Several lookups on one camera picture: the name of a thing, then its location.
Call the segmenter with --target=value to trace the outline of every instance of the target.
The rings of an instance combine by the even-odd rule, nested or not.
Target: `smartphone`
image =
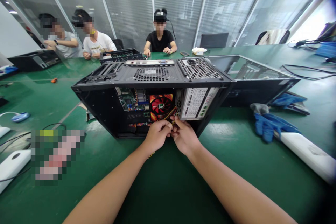
[[[187,53],[187,52],[180,52],[180,54],[182,54],[184,57],[187,57],[187,56],[189,56],[190,54],[189,53]]]

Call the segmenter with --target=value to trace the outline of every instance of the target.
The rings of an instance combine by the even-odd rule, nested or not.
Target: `white power bank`
[[[9,179],[16,176],[30,160],[30,150],[14,151],[8,158],[0,164],[0,180]],[[12,181],[0,182],[0,194]]]
[[[336,160],[299,133],[282,132],[281,141],[329,184],[336,178]]]

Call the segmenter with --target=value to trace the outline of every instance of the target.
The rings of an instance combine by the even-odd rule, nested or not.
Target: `black t-shirt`
[[[152,52],[162,52],[166,47],[170,47],[170,42],[174,41],[174,38],[170,31],[165,30],[160,41],[155,31],[149,33],[146,40],[150,42]]]

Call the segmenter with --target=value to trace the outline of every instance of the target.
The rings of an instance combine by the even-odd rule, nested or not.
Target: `work glove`
[[[272,142],[274,131],[281,137],[281,131],[286,132],[301,132],[297,127],[290,124],[281,117],[269,114],[268,106],[260,103],[253,103],[250,108],[254,111],[255,117],[255,131],[257,135],[262,136],[263,140],[267,143]]]
[[[301,114],[309,115],[309,110],[303,104],[303,101],[306,100],[306,98],[285,93],[276,99],[271,106],[282,106],[283,109],[289,109]]]

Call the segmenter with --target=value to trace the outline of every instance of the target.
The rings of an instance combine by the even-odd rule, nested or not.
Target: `white t-shirt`
[[[79,39],[71,32],[64,32],[65,37],[63,40],[70,41],[72,38]],[[59,39],[56,35],[49,35],[48,40],[62,40]],[[78,43],[77,47],[67,47],[65,45],[57,45],[56,48],[63,54],[65,58],[81,58],[83,57],[83,49],[81,45]]]
[[[112,42],[112,39],[105,33],[98,32],[97,41],[93,43],[90,37],[84,39],[84,51],[94,54],[94,53],[104,53],[106,51],[116,51],[117,48]]]

